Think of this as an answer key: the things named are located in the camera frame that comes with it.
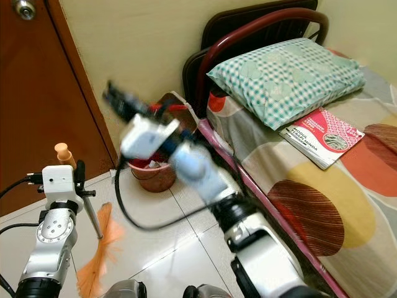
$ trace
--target door knob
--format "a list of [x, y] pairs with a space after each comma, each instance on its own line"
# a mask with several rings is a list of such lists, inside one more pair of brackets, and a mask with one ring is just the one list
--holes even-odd
[[28, 0], [14, 1], [14, 9], [23, 20], [32, 20], [36, 15], [34, 4]]

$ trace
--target mattress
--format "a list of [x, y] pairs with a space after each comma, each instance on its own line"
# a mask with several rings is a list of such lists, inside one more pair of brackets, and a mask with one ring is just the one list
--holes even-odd
[[207, 119], [337, 295], [397, 297], [397, 89], [362, 71], [364, 88], [325, 109], [365, 136], [326, 171], [226, 94]]

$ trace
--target door frame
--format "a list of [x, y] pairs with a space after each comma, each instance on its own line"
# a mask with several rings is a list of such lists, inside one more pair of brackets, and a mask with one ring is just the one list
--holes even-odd
[[109, 135], [109, 131], [107, 130], [104, 116], [99, 109], [94, 92], [92, 91], [91, 84], [88, 80], [83, 63], [81, 62], [79, 52], [76, 48], [76, 45], [74, 44], [68, 22], [66, 21], [65, 14], [63, 13], [63, 9], [60, 4], [60, 0], [46, 0], [45, 6], [53, 22], [56, 33], [58, 34], [58, 38], [69, 61], [74, 77], [79, 84], [81, 93], [105, 143], [110, 159], [112, 160], [113, 165], [116, 166], [118, 160], [117, 152]]

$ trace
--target cream wall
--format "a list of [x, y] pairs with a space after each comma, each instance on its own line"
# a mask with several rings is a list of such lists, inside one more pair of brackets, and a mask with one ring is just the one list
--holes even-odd
[[146, 102], [182, 94], [182, 68], [217, 12], [266, 0], [61, 0], [115, 148], [123, 127], [101, 94], [111, 78]]
[[[266, 0], [61, 0], [74, 42], [112, 137], [123, 124], [101, 98], [111, 78], [146, 102], [182, 94], [182, 67], [199, 49], [206, 22], [220, 11]], [[325, 46], [397, 82], [397, 0], [323, 0]]]

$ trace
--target green checkered pillowcase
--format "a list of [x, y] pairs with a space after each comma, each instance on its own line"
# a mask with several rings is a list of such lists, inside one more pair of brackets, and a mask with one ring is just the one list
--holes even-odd
[[234, 57], [207, 75], [273, 130], [365, 84], [356, 61], [306, 38]]

